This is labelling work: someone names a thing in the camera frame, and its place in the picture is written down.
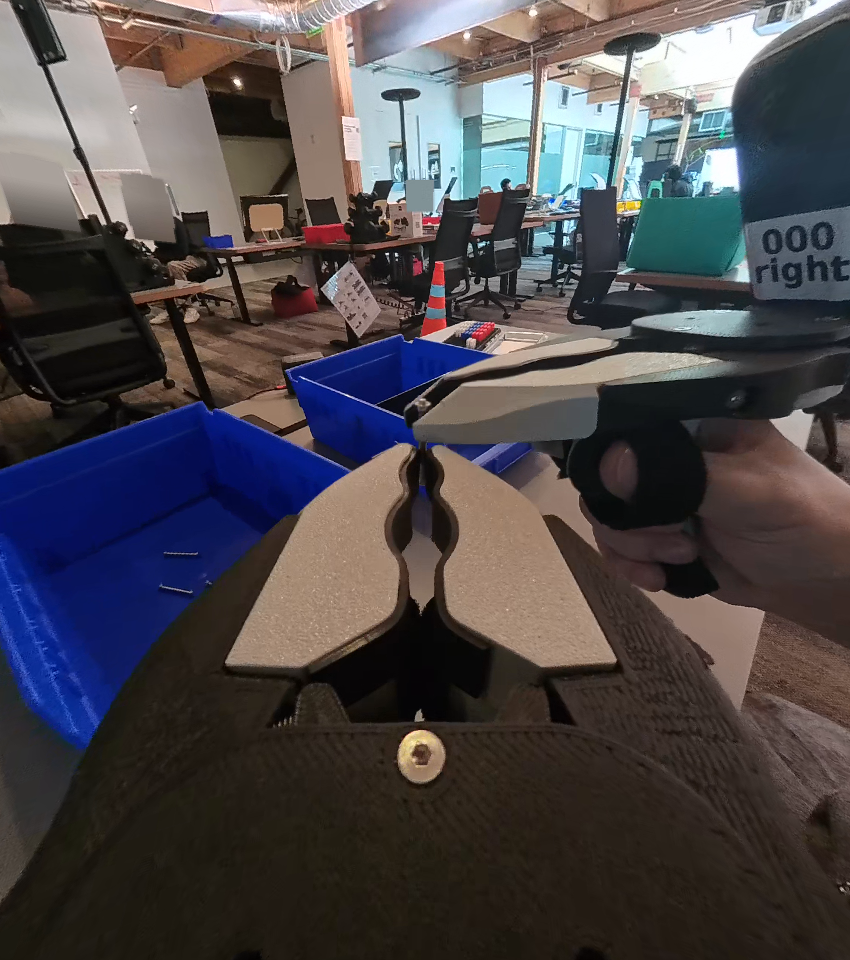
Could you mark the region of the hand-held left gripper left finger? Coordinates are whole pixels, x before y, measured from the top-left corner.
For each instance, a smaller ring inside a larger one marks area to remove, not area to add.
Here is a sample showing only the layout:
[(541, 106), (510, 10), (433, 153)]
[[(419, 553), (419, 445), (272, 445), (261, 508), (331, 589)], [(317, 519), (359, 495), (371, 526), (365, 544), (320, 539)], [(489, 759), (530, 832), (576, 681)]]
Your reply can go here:
[(409, 597), (414, 448), (400, 442), (328, 486), (298, 521), (225, 665), (316, 676), (383, 637)]

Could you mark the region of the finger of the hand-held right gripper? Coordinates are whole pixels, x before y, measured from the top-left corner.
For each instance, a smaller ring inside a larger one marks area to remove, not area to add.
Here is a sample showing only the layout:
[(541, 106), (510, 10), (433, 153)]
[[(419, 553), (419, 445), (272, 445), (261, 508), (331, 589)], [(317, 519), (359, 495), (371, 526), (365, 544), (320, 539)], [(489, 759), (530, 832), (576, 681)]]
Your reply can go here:
[(471, 380), (431, 402), (411, 431), (419, 443), (479, 445), (542, 444), (590, 436), (598, 423), (604, 381), (590, 366), (533, 370)]
[(535, 344), (509, 354), (496, 354), (444, 374), (425, 390), (425, 396), (442, 399), (464, 383), (476, 379), (580, 366), (611, 354), (620, 344), (619, 340), (606, 338), (565, 338)]

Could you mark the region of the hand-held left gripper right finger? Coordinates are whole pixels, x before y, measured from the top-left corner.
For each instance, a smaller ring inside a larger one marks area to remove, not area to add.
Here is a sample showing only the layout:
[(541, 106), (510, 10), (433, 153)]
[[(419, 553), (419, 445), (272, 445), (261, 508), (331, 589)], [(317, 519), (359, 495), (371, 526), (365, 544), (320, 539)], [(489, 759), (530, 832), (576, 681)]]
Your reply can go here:
[(454, 673), (594, 673), (617, 657), (539, 510), (432, 449), (434, 600)]

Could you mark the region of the blue storage bin with divider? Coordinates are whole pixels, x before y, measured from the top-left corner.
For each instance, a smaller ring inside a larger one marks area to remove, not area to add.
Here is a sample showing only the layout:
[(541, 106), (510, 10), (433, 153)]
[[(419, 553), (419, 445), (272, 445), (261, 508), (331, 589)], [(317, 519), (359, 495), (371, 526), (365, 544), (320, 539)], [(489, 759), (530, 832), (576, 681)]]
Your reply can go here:
[(418, 445), (405, 419), (377, 402), (484, 358), (444, 342), (395, 335), (291, 373), (312, 438), (361, 465), (394, 445)]

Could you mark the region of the blue plastic storage bin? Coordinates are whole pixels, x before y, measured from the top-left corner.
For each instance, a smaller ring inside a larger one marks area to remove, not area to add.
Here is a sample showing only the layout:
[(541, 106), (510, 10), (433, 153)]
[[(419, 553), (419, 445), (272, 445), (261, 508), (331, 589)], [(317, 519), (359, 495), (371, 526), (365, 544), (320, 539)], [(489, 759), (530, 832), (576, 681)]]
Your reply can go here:
[(0, 646), (23, 700), (85, 749), (202, 575), (346, 471), (200, 403), (0, 470)]

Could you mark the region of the person's right hand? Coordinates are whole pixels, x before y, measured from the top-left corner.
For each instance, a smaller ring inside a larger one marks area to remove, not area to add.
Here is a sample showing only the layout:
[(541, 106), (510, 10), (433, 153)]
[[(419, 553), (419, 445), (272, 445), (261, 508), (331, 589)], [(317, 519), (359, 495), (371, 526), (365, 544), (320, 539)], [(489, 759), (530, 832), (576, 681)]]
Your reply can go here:
[(667, 590), (667, 568), (701, 560), (720, 601), (783, 615), (821, 577), (835, 532), (829, 511), (850, 487), (769, 421), (706, 419), (695, 442), (707, 471), (691, 526), (616, 531), (579, 508), (611, 567), (648, 593)]

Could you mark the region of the black bin divider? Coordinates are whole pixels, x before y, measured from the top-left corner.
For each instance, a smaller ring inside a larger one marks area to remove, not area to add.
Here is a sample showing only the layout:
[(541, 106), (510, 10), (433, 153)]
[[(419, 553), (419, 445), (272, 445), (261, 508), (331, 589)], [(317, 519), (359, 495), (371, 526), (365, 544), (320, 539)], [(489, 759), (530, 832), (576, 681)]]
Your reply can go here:
[(434, 378), (430, 381), (401, 391), (398, 394), (395, 393), (394, 395), (387, 397), (385, 400), (383, 399), (378, 401), (376, 406), (404, 419), (406, 417), (407, 407), (413, 404), (413, 402), (416, 402), (419, 397), (425, 395), (429, 390), (431, 390), (431, 387), (433, 387), (438, 380), (439, 378)]

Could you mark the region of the orange traffic cone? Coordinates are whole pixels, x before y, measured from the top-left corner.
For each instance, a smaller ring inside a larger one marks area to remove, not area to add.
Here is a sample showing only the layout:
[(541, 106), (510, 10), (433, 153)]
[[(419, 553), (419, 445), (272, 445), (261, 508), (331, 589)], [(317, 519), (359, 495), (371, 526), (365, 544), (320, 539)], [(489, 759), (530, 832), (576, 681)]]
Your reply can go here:
[(447, 328), (445, 263), (437, 260), (431, 273), (430, 292), (419, 336), (424, 339)]

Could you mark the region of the white printed sign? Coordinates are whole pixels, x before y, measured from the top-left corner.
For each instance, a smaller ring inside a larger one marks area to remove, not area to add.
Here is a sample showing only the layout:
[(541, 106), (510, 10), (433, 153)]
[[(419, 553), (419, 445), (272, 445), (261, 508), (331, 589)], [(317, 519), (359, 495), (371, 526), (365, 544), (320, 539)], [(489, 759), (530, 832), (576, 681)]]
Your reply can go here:
[(381, 315), (382, 306), (351, 260), (322, 284), (320, 292), (344, 319), (346, 331), (357, 338), (367, 333)]

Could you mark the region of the black round floor lamp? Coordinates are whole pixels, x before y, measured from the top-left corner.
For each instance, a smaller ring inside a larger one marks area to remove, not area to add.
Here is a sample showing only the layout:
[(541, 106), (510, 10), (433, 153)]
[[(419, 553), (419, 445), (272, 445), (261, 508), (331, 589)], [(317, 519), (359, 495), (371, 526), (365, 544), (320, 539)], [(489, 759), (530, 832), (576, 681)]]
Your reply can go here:
[(641, 100), (640, 87), (634, 87), (632, 83), (635, 56), (652, 50), (660, 40), (661, 35), (655, 32), (633, 32), (607, 42), (603, 48), (603, 52), (610, 57), (623, 57), (623, 76), (607, 171), (608, 187), (613, 188), (617, 195), (621, 194), (623, 188), (627, 154), (631, 148), (635, 117)]
[(401, 171), (400, 175), (395, 175), (394, 180), (398, 183), (405, 183), (409, 174), (409, 163), (408, 163), (408, 153), (407, 153), (407, 113), (406, 113), (406, 104), (410, 101), (417, 100), (421, 95), (421, 91), (417, 88), (411, 87), (399, 87), (391, 88), (384, 90), (381, 94), (381, 97), (384, 102), (396, 104), (399, 112), (399, 128), (400, 128), (400, 163)]

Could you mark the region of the black power box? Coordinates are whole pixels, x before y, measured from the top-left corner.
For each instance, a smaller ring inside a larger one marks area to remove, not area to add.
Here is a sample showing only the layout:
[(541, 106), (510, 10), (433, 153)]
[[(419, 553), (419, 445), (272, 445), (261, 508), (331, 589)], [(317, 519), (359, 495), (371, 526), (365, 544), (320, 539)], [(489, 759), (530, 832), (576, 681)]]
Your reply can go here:
[(324, 359), (325, 355), (321, 351), (306, 351), (299, 352), (294, 354), (288, 354), (284, 356), (281, 360), (281, 369), (285, 381), (285, 388), (287, 394), (291, 397), (295, 395), (293, 375), (291, 371), (297, 369), (298, 367), (311, 364), (316, 361)]

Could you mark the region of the wooden pillar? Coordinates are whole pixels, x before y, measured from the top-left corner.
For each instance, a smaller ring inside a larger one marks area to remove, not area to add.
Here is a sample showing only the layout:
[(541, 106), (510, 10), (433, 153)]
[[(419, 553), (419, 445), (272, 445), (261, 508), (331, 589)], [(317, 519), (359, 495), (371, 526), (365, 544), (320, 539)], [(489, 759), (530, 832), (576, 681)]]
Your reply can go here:
[(355, 120), (354, 93), (348, 52), (348, 22), (345, 16), (335, 18), (323, 28), (325, 51), (331, 76), (332, 104), (335, 115), (335, 141), (340, 153), (344, 179), (344, 199), (361, 192), (360, 161), (349, 159), (344, 121)]

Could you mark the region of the black mesh office chair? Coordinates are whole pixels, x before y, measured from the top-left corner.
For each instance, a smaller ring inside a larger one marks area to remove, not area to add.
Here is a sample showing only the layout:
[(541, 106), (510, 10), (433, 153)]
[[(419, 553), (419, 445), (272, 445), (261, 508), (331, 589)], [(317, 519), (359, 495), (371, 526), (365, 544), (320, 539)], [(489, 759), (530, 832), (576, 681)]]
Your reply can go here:
[(23, 392), (62, 416), (101, 402), (105, 430), (170, 410), (123, 396), (162, 382), (165, 355), (104, 240), (0, 224), (0, 360)]

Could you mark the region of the black panel on stand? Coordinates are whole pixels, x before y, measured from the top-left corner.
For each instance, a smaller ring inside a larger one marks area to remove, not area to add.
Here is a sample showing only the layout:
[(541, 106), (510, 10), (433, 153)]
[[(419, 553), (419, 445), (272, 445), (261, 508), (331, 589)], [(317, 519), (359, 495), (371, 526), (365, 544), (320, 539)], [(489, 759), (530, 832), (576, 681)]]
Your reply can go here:
[(110, 258), (117, 265), (125, 286), (131, 292), (172, 286), (174, 279), (167, 267), (154, 258), (142, 243), (127, 237), (126, 225), (121, 222), (115, 223), (111, 218), (93, 169), (50, 71), (52, 66), (64, 63), (67, 55), (46, 4), (42, 1), (11, 1), (10, 4), (35, 60), (45, 76), (51, 96), (71, 138), (72, 152), (92, 190), (98, 213), (90, 213), (79, 221), (83, 230), (86, 234), (102, 240)]

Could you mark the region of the metal air duct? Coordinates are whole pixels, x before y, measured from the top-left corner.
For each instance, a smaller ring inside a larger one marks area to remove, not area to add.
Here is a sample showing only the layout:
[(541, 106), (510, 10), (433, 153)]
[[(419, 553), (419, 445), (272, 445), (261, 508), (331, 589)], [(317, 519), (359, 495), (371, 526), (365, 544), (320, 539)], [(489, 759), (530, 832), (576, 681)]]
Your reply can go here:
[(368, 7), (383, 9), (376, 1), (210, 1), (216, 23), (241, 26), (257, 33), (295, 35), (321, 30), (339, 18)]

